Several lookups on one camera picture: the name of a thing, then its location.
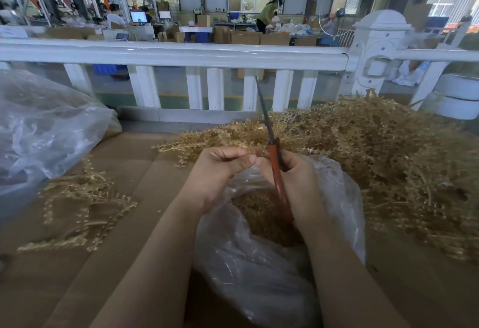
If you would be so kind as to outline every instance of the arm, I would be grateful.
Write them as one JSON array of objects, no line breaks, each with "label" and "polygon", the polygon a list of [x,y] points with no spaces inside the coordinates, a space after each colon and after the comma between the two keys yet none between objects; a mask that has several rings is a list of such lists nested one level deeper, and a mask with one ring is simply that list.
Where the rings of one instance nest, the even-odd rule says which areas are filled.
[{"label": "arm", "polygon": [[130,270],[90,328],[182,327],[196,228],[229,179],[256,156],[241,147],[205,149]]},{"label": "arm", "polygon": [[[308,247],[326,328],[402,328],[408,323],[333,226],[321,205],[313,165],[302,156],[282,151],[291,168],[283,173],[295,225]],[[264,177],[274,184],[271,164],[258,158]]]}]

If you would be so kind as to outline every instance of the computer monitor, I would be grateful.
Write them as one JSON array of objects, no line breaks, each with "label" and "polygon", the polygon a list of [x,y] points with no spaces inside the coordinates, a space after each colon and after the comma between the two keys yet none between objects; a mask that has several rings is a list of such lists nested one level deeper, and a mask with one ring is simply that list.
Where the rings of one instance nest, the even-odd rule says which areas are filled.
[{"label": "computer monitor", "polygon": [[144,11],[130,10],[130,15],[133,23],[148,23],[147,15]]},{"label": "computer monitor", "polygon": [[160,19],[171,19],[171,13],[169,11],[159,11],[158,15]]}]

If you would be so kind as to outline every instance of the person in white shirt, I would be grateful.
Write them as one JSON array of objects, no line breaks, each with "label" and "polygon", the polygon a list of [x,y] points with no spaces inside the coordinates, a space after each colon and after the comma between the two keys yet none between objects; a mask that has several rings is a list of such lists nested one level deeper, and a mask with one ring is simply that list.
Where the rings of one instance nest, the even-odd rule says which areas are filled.
[{"label": "person in white shirt", "polygon": [[112,22],[120,25],[126,25],[123,18],[120,16],[120,6],[118,4],[110,4],[111,13],[106,16],[108,28],[112,28]]}]

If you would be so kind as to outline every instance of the white railing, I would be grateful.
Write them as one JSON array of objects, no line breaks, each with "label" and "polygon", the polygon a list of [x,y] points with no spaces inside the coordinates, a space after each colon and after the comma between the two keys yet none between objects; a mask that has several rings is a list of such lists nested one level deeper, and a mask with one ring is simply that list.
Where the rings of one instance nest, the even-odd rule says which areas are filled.
[{"label": "white railing", "polygon": [[[131,119],[223,123],[257,110],[257,70],[276,69],[272,109],[288,107],[293,72],[302,70],[298,108],[311,106],[319,71],[343,71],[338,94],[379,92],[392,60],[432,61],[411,103],[430,93],[450,61],[479,61],[479,52],[441,44],[439,50],[398,49],[410,29],[392,10],[370,14],[356,24],[350,48],[120,42],[92,40],[0,39],[0,68],[10,62],[62,63],[72,86],[94,96],[85,64],[128,65],[137,107],[123,108]],[[153,66],[185,66],[189,110],[162,109]],[[243,111],[224,111],[224,69],[245,68]],[[207,80],[208,108],[202,110]]]}]

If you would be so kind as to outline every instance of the plastic bag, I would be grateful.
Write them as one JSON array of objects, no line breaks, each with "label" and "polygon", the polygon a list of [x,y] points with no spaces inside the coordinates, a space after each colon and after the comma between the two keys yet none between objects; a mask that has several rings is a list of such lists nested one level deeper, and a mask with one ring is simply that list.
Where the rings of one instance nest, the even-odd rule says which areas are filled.
[{"label": "plastic bag", "polygon": [[[329,215],[364,263],[364,217],[358,185],[338,162],[309,156]],[[304,246],[281,247],[251,235],[231,198],[270,188],[256,166],[231,179],[219,207],[201,218],[193,266],[253,323],[268,328],[318,327],[320,306]]]},{"label": "plastic bag", "polygon": [[114,110],[28,71],[0,71],[0,196],[57,178],[121,132]]}]

